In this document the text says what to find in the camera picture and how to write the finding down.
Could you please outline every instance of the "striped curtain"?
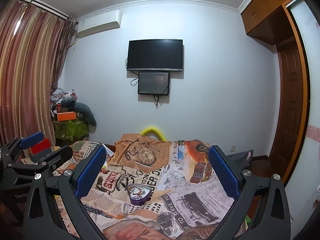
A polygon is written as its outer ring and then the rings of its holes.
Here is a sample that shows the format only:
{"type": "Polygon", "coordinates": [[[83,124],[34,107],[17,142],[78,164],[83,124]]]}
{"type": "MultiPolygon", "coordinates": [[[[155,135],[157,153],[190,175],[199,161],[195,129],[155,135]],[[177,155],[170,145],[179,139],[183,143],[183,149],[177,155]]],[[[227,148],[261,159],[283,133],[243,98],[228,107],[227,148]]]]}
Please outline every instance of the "striped curtain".
{"type": "Polygon", "coordinates": [[[57,16],[20,0],[10,0],[1,12],[2,144],[37,131],[42,131],[51,145],[55,144],[50,88],[64,24],[57,16]]]}
{"type": "Polygon", "coordinates": [[[69,45],[72,37],[76,33],[76,18],[70,16],[66,20],[60,36],[60,42],[58,45],[58,51],[56,53],[55,65],[53,68],[53,76],[51,83],[51,94],[58,88],[58,81],[62,73],[62,69],[67,57],[69,45]]]}

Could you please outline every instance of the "white wall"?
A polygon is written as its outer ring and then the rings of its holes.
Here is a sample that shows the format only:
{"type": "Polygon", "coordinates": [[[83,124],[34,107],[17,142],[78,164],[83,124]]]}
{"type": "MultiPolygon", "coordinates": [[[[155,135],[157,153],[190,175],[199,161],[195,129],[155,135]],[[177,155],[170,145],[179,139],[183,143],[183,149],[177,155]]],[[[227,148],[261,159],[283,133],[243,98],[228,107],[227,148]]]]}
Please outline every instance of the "white wall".
{"type": "Polygon", "coordinates": [[[245,34],[240,14],[191,4],[128,7],[120,29],[81,38],[69,49],[64,88],[97,119],[91,140],[114,143],[123,133],[157,126],[168,140],[200,139],[229,154],[268,154],[276,109],[272,51],[245,34]],[[169,97],[131,87],[125,60],[129,40],[183,39],[184,72],[172,73],[169,97]]]}
{"type": "Polygon", "coordinates": [[[62,72],[61,72],[61,76],[58,80],[58,88],[64,89],[64,76],[65,76],[64,73],[65,73],[65,71],[66,71],[65,67],[63,67],[62,72]]]}
{"type": "Polygon", "coordinates": [[[292,13],[308,59],[311,92],[308,124],[316,128],[313,132],[308,129],[310,132],[307,132],[297,166],[285,189],[292,216],[293,239],[310,218],[315,197],[319,199],[319,196],[313,195],[320,184],[320,26],[302,0],[293,5],[292,13]]]}

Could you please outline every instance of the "bedspread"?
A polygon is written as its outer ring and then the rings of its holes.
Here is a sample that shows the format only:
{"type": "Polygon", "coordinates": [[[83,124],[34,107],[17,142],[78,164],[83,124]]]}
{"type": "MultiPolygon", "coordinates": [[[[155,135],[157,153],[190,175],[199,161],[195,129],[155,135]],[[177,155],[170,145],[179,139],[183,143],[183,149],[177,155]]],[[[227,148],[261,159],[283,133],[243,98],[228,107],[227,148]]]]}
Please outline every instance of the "bedspread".
{"type": "MultiPolygon", "coordinates": [[[[73,169],[97,144],[76,142],[73,158],[56,175],[73,169]]],[[[234,201],[208,161],[209,146],[199,140],[167,142],[124,134],[81,202],[108,240],[206,239],[234,201]],[[132,183],[151,187],[151,200],[132,205],[125,190],[132,183]]],[[[56,201],[68,231],[78,236],[59,196],[56,201]]],[[[238,235],[245,230],[244,222],[238,235]]]]}

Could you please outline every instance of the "air conditioner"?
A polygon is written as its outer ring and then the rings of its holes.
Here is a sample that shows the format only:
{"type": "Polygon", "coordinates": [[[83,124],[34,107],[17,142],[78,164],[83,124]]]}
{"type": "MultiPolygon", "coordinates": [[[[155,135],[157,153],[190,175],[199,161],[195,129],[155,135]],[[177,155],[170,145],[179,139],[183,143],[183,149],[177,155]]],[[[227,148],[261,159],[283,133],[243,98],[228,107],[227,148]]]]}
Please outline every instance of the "air conditioner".
{"type": "Polygon", "coordinates": [[[120,10],[105,12],[79,22],[78,37],[120,28],[122,14],[120,10]]]}

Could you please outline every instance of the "orange box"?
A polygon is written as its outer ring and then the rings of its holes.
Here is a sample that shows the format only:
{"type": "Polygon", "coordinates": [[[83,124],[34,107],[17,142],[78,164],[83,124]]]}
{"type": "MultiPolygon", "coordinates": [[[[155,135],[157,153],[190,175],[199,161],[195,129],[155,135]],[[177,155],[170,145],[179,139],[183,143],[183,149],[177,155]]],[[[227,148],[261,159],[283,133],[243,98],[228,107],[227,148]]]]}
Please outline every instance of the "orange box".
{"type": "Polygon", "coordinates": [[[57,121],[66,121],[76,119],[76,112],[56,113],[57,121]]]}

